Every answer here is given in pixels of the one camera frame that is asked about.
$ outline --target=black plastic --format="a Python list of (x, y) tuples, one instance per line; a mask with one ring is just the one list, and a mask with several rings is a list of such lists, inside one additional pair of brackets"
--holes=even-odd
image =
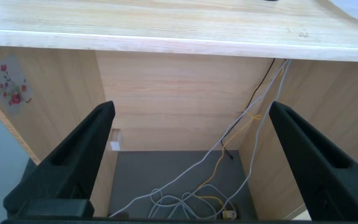
[(5, 198), (5, 208), (15, 216), (2, 223), (358, 223), (358, 163), (291, 108), (273, 102), (269, 114), (313, 221), (92, 218), (94, 211), (88, 199), (115, 115), (113, 103), (107, 102), (95, 108), (33, 173)]
[[(26, 215), (28, 209), (22, 208), (31, 200), (40, 205), (43, 202), (36, 200), (44, 198), (89, 199), (115, 114), (112, 101), (97, 106), (33, 173), (4, 199), (8, 216), (16, 215), (20, 210), (24, 212), (22, 215)], [(76, 206), (81, 208), (83, 202), (77, 202)], [(45, 204), (45, 208), (53, 208), (49, 205), (50, 201)], [(83, 215), (92, 217), (93, 212), (93, 207), (90, 206), (83, 210)], [(67, 214), (72, 213), (67, 207)]]
[(291, 108), (269, 115), (312, 220), (358, 221), (358, 163)]

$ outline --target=desk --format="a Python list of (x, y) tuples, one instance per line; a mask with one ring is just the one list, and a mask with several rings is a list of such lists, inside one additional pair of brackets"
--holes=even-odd
[[(0, 61), (8, 55), (33, 97), (15, 115), (0, 100), (0, 119), (36, 163), (106, 100), (124, 151), (208, 150), (273, 58), (297, 59), (280, 101), (358, 161), (358, 21), (327, 1), (0, 0)], [(276, 90), (250, 112), (263, 113)], [(247, 173), (257, 125), (228, 145)], [(269, 122), (259, 141), (249, 180), (257, 214), (294, 217), (305, 207)], [(116, 156), (108, 144), (92, 196), (98, 216)]]

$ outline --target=black cable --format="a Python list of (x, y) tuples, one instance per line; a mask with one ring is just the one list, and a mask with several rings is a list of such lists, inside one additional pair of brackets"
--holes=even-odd
[[(262, 81), (259, 83), (259, 85), (258, 85), (258, 87), (255, 89), (255, 91), (253, 92), (253, 94), (252, 94), (251, 98), (249, 99), (249, 102), (248, 102), (248, 104), (247, 104), (247, 106), (246, 106), (246, 108), (245, 108), (244, 110), (246, 110), (246, 109), (249, 107), (249, 105), (251, 104), (252, 99), (253, 99), (253, 97), (255, 96), (256, 91), (259, 89), (259, 87), (260, 87), (260, 86), (263, 84), (263, 82), (265, 81), (267, 75), (268, 75), (269, 72), (270, 72), (270, 69), (272, 69), (272, 66), (273, 66), (275, 60), (276, 60), (276, 59), (274, 58), (273, 61), (272, 61), (272, 63), (270, 64), (270, 66), (269, 66), (269, 68), (268, 68), (268, 70), (267, 70), (267, 72), (266, 72), (264, 78), (263, 78)], [(225, 151), (226, 154), (230, 157), (230, 159), (233, 159), (233, 156), (230, 155), (229, 151), (226, 149), (226, 147), (224, 147), (223, 139), (231, 132), (231, 130), (233, 130), (233, 128), (238, 124), (238, 122), (239, 122), (240, 120), (241, 120), (241, 118), (238, 119), (238, 121), (236, 121), (236, 122), (233, 124), (233, 126), (231, 126), (230, 130), (229, 130), (229, 131), (223, 136), (223, 138), (221, 139), (221, 144), (222, 144), (222, 146), (223, 146), (223, 148), (224, 148), (224, 151)]]

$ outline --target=tangled cable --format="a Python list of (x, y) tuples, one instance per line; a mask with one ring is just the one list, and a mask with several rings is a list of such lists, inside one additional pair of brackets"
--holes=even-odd
[[(198, 187), (195, 191), (193, 191), (192, 193), (190, 192), (185, 192), (181, 198), (178, 198), (176, 196), (172, 196), (172, 195), (163, 195), (162, 193), (162, 190), (165, 188), (165, 187), (168, 187), (169, 185), (171, 185), (172, 183), (174, 183), (175, 181), (177, 181), (180, 177), (182, 177), (183, 175), (185, 175), (189, 170), (191, 170), (192, 168), (196, 167), (197, 165), (201, 164), (205, 159), (206, 157), (209, 155), (209, 153), (211, 153), (211, 151), (220, 143), (220, 141), (222, 140), (222, 138), (227, 134), (227, 132), (229, 131), (230, 128), (232, 128), (233, 125), (235, 125), (247, 112), (248, 110), (257, 102), (259, 101), (260, 99), (262, 99), (266, 93), (269, 91), (269, 89), (271, 88), (273, 82), (275, 81), (275, 79), (278, 77), (278, 74), (280, 73), (281, 71), (281, 74), (282, 75), (282, 79), (281, 79), (281, 82), (280, 82), (280, 86), (278, 88), (278, 91), (277, 91), (277, 95), (275, 97), (275, 100), (278, 99), (278, 97), (280, 96), (280, 93), (281, 93), (281, 90), (282, 90), (282, 86), (283, 86), (283, 81), (287, 75), (287, 71), (288, 71), (288, 68), (291, 64), (291, 60), (286, 60), (283, 65), (278, 69), (277, 73), (274, 75), (274, 77), (272, 78), (272, 81), (270, 82), (269, 86), (267, 87), (267, 89), (260, 95), (258, 96), (254, 102), (252, 102), (248, 107), (247, 109), (244, 110), (244, 112), (233, 122), (229, 125), (229, 127), (227, 127), (225, 133), (223, 134), (223, 136), (216, 142), (216, 144), (205, 154), (205, 156), (202, 158), (202, 160), (196, 162), (195, 164), (193, 164), (192, 166), (190, 166), (189, 168), (187, 168), (187, 170), (185, 170), (184, 172), (182, 172), (178, 177), (176, 177), (175, 179), (173, 179), (172, 181), (170, 181), (169, 183), (165, 184), (164, 186), (162, 186), (161, 188), (159, 189), (153, 189), (151, 191), (151, 193), (147, 194), (147, 195), (143, 195), (143, 196), (140, 196), (140, 197), (136, 197), (134, 198), (130, 203), (128, 203), (124, 208), (114, 212), (112, 215), (110, 215), (109, 217), (113, 217), (115, 215), (117, 215), (118, 213), (124, 211), (126, 208), (128, 208), (130, 205), (132, 205), (132, 203), (134, 203), (136, 200), (139, 200), (139, 199), (142, 199), (142, 198), (146, 198), (146, 197), (150, 197), (150, 200), (152, 201), (153, 203), (153, 207), (152, 209), (150, 210), (150, 213), (149, 213), (149, 218), (153, 218), (154, 215), (157, 213), (157, 211), (159, 210), (159, 208), (163, 208), (163, 207), (173, 207), (173, 210), (171, 211), (171, 214), (169, 214), (168, 218), (170, 218), (174, 213), (175, 211), (177, 210), (177, 208), (179, 206), (182, 207), (185, 215), (189, 217), (188, 213), (189, 212), (191, 215), (193, 215), (194, 217), (198, 218), (198, 219), (210, 219), (210, 218), (213, 218), (215, 219), (225, 208), (226, 208), (226, 205), (227, 203), (230, 203), (231, 204), (231, 207), (232, 207), (232, 203), (230, 202), (230, 199), (234, 198), (238, 192), (243, 188), (243, 186), (247, 183), (249, 177), (251, 176), (252, 174), (252, 165), (254, 163), (254, 158), (255, 158), (255, 152), (256, 152), (256, 149), (257, 149), (257, 146), (258, 146), (258, 139), (259, 139), (259, 133), (260, 133), (260, 130), (262, 129), (262, 126), (264, 124), (264, 121), (267, 117), (267, 114), (269, 113), (269, 109), (271, 107), (272, 104), (270, 104), (266, 110), (266, 112), (264, 113), (263, 115), (263, 118), (259, 124), (259, 127), (258, 127), (258, 130), (257, 130), (257, 133), (256, 133), (256, 139), (255, 139), (255, 146), (254, 146), (254, 150), (252, 152), (252, 157), (251, 157), (251, 161), (250, 161), (250, 167), (249, 167), (249, 174), (248, 176), (246, 177), (245, 181), (243, 181), (243, 183), (241, 184), (241, 186), (237, 189), (237, 191), (232, 194), (229, 198), (227, 198), (225, 195), (223, 195), (216, 187), (214, 187), (213, 185), (211, 184), (205, 184), (207, 183), (210, 179), (208, 179), (204, 185), (200, 185), (200, 187)], [(223, 204), (222, 208), (218, 211), (216, 211), (213, 206), (207, 202), (206, 200), (204, 200), (203, 198), (200, 198), (198, 197), (198, 199), (202, 200), (204, 203), (208, 204), (211, 209), (214, 211), (213, 215), (210, 215), (208, 217), (200, 217), (198, 216), (192, 209), (191, 207), (186, 203), (186, 200), (188, 200), (190, 197), (194, 196), (196, 197), (195, 193), (197, 193), (199, 190), (203, 189), (204, 187), (212, 187), (213, 189), (215, 189), (219, 194), (221, 194), (224, 198), (225, 198), (225, 203)], [(154, 199), (152, 198), (152, 196), (154, 194), (156, 194), (157, 192), (160, 193), (160, 199), (158, 199), (157, 201), (154, 201)], [(162, 202), (165, 198), (172, 198), (172, 199), (175, 199), (177, 201), (177, 203), (172, 203), (172, 204), (168, 204), (168, 205), (164, 205)]]

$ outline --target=floral sticker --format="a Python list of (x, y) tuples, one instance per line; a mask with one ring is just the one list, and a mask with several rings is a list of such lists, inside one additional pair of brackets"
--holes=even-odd
[(15, 56), (0, 62), (0, 98), (10, 114), (31, 101), (32, 89), (29, 86)]

